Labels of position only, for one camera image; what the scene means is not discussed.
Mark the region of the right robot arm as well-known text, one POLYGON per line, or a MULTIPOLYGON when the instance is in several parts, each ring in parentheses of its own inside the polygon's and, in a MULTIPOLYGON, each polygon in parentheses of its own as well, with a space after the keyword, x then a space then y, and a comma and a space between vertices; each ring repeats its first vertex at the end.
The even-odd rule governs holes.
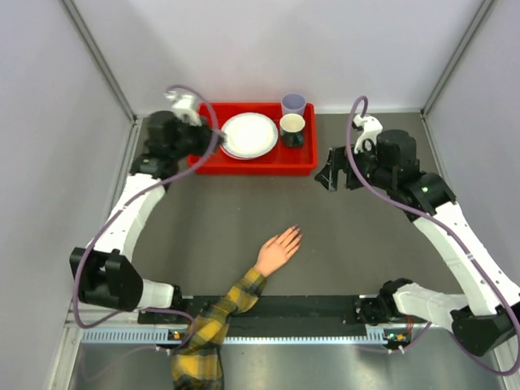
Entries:
POLYGON ((469 227, 446 182, 421 170, 416 140, 408 132, 387 130, 351 148, 330 149, 315 180, 334 192, 340 172, 346 175, 347 189, 364 187, 402 210, 431 242, 462 290, 449 295, 405 278, 388 281, 377 296, 378 314, 367 314, 365 320, 421 318, 452 333, 476 357, 516 334, 518 285, 497 266, 469 227))

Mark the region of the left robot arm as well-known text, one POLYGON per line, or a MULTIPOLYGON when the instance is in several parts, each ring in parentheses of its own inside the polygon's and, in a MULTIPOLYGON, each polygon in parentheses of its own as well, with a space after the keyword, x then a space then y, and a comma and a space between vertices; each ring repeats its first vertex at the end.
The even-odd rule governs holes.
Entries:
POLYGON ((132 265, 132 256, 170 184, 198 169, 222 138, 214 110, 206 117, 161 110, 150 115, 145 126, 144 149, 134 158, 109 219, 86 247, 71 252, 72 304, 75 309, 85 303, 118 312, 156 308, 160 317, 172 323, 184 313, 175 286, 143 279, 132 265))

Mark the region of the yellow plaid sleeve forearm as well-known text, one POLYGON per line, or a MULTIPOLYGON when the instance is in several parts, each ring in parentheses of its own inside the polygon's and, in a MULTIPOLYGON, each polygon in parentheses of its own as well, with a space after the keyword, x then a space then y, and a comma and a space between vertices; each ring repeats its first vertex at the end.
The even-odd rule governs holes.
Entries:
POLYGON ((220 349, 227 336, 232 316, 254 307, 267 278, 251 268, 223 297, 207 305, 195 318, 190 341, 172 358, 175 389, 221 389, 223 367, 220 349))

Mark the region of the mannequin hand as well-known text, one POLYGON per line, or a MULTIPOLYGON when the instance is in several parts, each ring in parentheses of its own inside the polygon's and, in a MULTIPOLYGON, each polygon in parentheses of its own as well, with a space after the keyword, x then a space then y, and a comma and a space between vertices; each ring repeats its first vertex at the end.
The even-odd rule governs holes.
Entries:
POLYGON ((253 268, 265 277, 283 267, 301 246, 302 233, 298 226, 269 239, 259 250, 253 268))

